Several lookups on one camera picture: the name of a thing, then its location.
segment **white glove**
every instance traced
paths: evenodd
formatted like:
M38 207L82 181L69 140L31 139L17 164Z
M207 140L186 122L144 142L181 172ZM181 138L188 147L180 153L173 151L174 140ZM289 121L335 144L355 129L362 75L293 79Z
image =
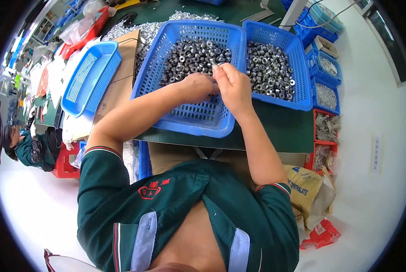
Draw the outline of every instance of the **white glove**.
M31 132L31 137L33 138L35 135L37 135L37 127L35 126L34 123L32 123L31 128L29 129Z
M34 117L34 113L35 113L36 109L37 109L37 106L35 106L35 105L30 109L29 114L28 114L29 118Z

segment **red embroidered logo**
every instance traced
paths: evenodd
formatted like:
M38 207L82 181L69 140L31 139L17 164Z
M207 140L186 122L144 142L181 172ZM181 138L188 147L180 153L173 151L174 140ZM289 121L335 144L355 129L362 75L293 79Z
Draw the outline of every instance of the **red embroidered logo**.
M146 186L141 187L138 192L142 199L153 199L161 191L161 187L148 188Z
M158 187L158 181L150 182L147 186L139 188L138 192L142 199L153 199L161 191L161 187ZM170 183L170 179L163 180L161 185Z

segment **green workbench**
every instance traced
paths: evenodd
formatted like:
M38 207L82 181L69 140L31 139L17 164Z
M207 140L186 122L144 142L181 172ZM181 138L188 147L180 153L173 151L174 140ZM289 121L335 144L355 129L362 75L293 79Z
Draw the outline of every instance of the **green workbench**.
M270 1L269 8L274 12L274 15L262 20L264 23L283 18L286 13L282 4L278 0ZM138 16L133 23L142 24L146 22L167 21L176 10L198 15L208 14L214 18L219 17L220 19L225 20L226 23L240 26L242 25L240 22L241 19L262 11L262 8L260 8L259 0L254 0L254 2L252 2L252 0L227 0L220 6L214 6L194 0L162 0L161 2L141 3L118 10L117 14L108 20L101 33L104 33L113 25L117 24L119 19L130 11L138 12ZM37 106L42 104L42 98L35 101L35 105ZM313 111L294 111L256 100L253 100L253 105L260 121L265 127L266 133L278 152L313 152ZM38 123L53 126L55 115L56 109L50 101L48 105L48 113L43 116L43 122ZM235 123L235 127L230 135L221 139L193 136L158 128L149 128L136 139L169 144L245 150L241 128L238 123Z

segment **metal rod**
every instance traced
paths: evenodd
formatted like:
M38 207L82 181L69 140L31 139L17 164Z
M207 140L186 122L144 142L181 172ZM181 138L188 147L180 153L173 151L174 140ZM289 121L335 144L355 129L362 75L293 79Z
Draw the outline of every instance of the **metal rod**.
M259 12L259 13L253 14L253 15L247 17L247 18L242 19L241 22L243 22L243 21L245 21L245 20L248 20L248 19L250 19L250 18L253 18L253 17L257 17L257 16L260 16L260 15L263 15L263 14L271 13L271 12L272 12L271 10L264 10L264 11L261 11L261 12Z
M250 18L249 20L258 22L258 21L260 21L260 20L262 20L262 19L265 19L265 18L267 18L267 17L269 17L269 16L271 16L271 15L273 15L273 14L274 14L274 13L271 11L270 13L262 14L262 15L259 15L259 16L253 17L253 18Z
M271 23L269 23L269 25L275 24L275 23L277 23L277 22L280 21L280 20L281 20L281 18L278 18L277 20L272 21Z
M258 13L256 13L256 14L253 14L253 15L247 17L247 18L242 19L241 22L242 22L242 21L245 21L245 20L247 20L247 19L250 19L251 17L255 17L255 16L258 16L258 15L261 15L261 14L264 14L264 13L267 13L267 12L270 12L270 11L271 11L271 10L264 10L264 11L258 12Z

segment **white floor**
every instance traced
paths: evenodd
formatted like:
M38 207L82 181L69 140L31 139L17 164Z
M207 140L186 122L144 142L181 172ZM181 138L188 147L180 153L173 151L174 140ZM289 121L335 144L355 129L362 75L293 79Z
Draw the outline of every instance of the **white floor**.
M327 1L335 12L347 0ZM342 236L330 246L301 251L296 271L367 271L391 238L406 204L406 84L397 88L380 44L360 14L340 15L336 41L343 72L338 88L343 126L342 165L331 222ZM380 171L371 171L372 139L383 139ZM303 155L282 155L302 163ZM43 249L89 262L76 239L78 182L58 180L2 156L0 197L8 225L26 255L46 271Z

